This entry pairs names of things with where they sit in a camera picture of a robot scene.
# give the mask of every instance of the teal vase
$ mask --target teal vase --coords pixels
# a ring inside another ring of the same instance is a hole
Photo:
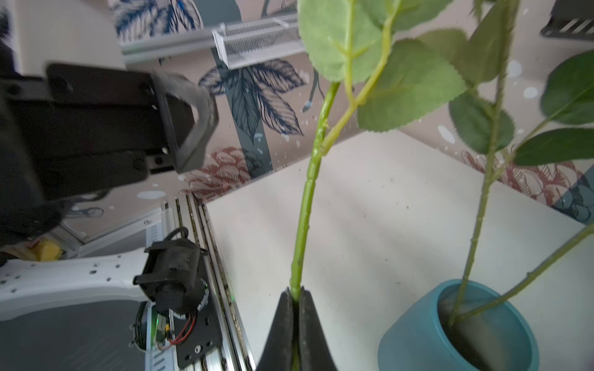
[[[509,302],[460,324],[473,339],[473,347],[486,349],[485,357],[473,357],[473,366],[452,345],[443,330],[439,307],[453,303],[460,280],[444,282],[409,308],[384,334],[378,349],[380,371],[505,371],[538,370],[538,346],[530,327]],[[495,291],[469,282],[463,310],[498,297]]]

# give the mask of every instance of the light green leaf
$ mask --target light green leaf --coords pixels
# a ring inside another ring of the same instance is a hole
[[[514,162],[537,166],[586,158],[594,158],[594,129],[569,128],[529,139],[518,148]]]
[[[594,50],[571,57],[555,68],[546,82],[541,110],[562,123],[594,122]]]
[[[435,50],[448,61],[453,62],[458,50],[466,45],[466,33],[459,28],[443,28],[426,32],[416,38]]]
[[[493,105],[470,93],[464,93],[450,102],[450,117],[460,138],[478,153],[489,151]],[[497,137],[497,150],[503,149],[514,138],[514,123],[502,111]]]
[[[383,0],[365,2],[385,4]],[[348,59],[352,61],[353,83],[367,79],[380,60],[381,28],[362,9],[361,3],[357,0],[298,2],[299,33],[309,59],[330,81],[345,79]]]
[[[456,55],[454,64],[467,80],[480,84],[499,73],[499,55],[503,46],[504,6],[499,0]]]
[[[362,0],[365,9],[377,24],[383,24],[386,19],[386,6],[384,1]],[[402,0],[400,12],[392,25],[392,31],[408,30],[419,23],[435,18],[452,0]]]
[[[462,77],[436,51],[417,40],[398,41],[367,101],[358,109],[359,127],[370,131],[398,128],[465,90]]]

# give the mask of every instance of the white tabletop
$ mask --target white tabletop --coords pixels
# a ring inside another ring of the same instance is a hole
[[[289,282],[307,164],[208,204],[256,362]],[[360,134],[324,159],[303,277],[341,371],[377,370],[394,321],[461,277],[481,183],[480,173],[400,132]],[[504,292],[581,227],[498,183],[472,279]],[[535,333],[540,370],[592,367],[592,262],[594,237],[512,300]]]

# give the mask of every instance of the wallpaper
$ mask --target wallpaper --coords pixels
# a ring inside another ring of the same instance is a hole
[[[539,35],[548,22],[553,3],[554,0],[523,0],[519,12],[505,101],[505,108],[516,124],[514,143],[543,118],[538,103],[546,76],[564,59],[594,46],[588,42],[544,39]],[[295,11],[296,2],[110,0],[109,5],[120,41],[133,42],[192,32],[221,22],[257,20]],[[472,0],[454,0],[437,19],[406,35],[416,36],[429,28],[456,26],[470,34],[475,26],[471,8]],[[180,73],[209,88],[216,95],[219,127],[207,146],[208,155],[202,169],[182,175],[172,172],[151,176],[145,182],[114,189],[103,200],[77,205],[70,213],[68,223],[85,235],[91,236],[137,218],[159,207],[166,195],[176,192],[194,192],[209,201],[311,152],[317,114],[328,82],[320,78],[306,54],[230,71],[213,49],[128,68]],[[482,86],[481,93],[485,97],[493,96],[494,83]],[[346,97],[341,92],[330,123],[336,122],[345,108]],[[461,142],[447,107],[402,130],[444,154],[484,171],[484,156],[477,155]],[[341,139],[357,132],[353,118]],[[591,223],[594,221],[592,165],[592,161],[524,168],[511,165],[501,181],[570,217]]]

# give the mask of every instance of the white mesh basket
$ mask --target white mesh basket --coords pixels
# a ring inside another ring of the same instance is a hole
[[[305,51],[297,14],[245,22],[213,30],[219,58],[229,69]]]

